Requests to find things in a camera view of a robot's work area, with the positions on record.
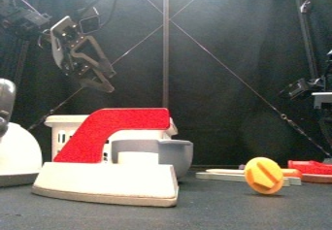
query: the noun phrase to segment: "white plastic base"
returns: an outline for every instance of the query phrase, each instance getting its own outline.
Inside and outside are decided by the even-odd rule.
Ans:
[[[42,151],[34,136],[18,124],[0,138],[0,187],[33,184],[42,169]]]
[[[74,201],[174,207],[178,189],[172,165],[47,162],[33,193]]]

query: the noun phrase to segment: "white plastic piece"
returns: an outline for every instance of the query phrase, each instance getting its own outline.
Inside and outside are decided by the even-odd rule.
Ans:
[[[178,189],[172,165],[46,162],[33,193],[74,201],[174,207]]]
[[[53,159],[66,145],[70,137],[86,120],[87,115],[53,115],[47,117],[46,125],[53,127]],[[170,128],[165,130],[121,130],[116,132],[104,145],[104,161],[112,162],[112,142],[114,140],[172,139],[178,129],[170,118]]]
[[[118,164],[158,165],[160,155],[152,152],[121,151],[118,153]]]
[[[39,144],[18,124],[10,128],[0,139],[0,186],[34,183],[42,169]]]
[[[196,177],[203,180],[223,180],[223,181],[240,181],[247,182],[244,175],[240,174],[217,174],[211,172],[197,172]],[[284,178],[284,187],[291,185],[302,185],[299,178]]]

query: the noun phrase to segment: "white block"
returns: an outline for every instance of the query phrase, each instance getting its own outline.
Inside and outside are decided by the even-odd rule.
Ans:
[[[47,162],[33,193],[74,201],[173,207],[178,182],[172,165]]]

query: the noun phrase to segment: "metal rod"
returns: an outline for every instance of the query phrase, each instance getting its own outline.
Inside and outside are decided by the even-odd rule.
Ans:
[[[304,38],[306,50],[307,50],[307,59],[310,63],[311,78],[318,79],[319,73],[318,73],[318,64],[316,64],[316,59],[315,59],[315,54],[314,54],[314,47],[312,47],[312,35],[311,35],[308,17],[302,12],[303,3],[304,3],[304,0],[296,0],[299,20],[300,20],[303,38]]]
[[[162,107],[169,108],[170,0],[164,0],[164,91]]]

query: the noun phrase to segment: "white dome object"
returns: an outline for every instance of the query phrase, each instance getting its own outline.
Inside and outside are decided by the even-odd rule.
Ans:
[[[43,162],[39,144],[18,124],[10,122],[8,126],[0,138],[0,176],[39,173]]]

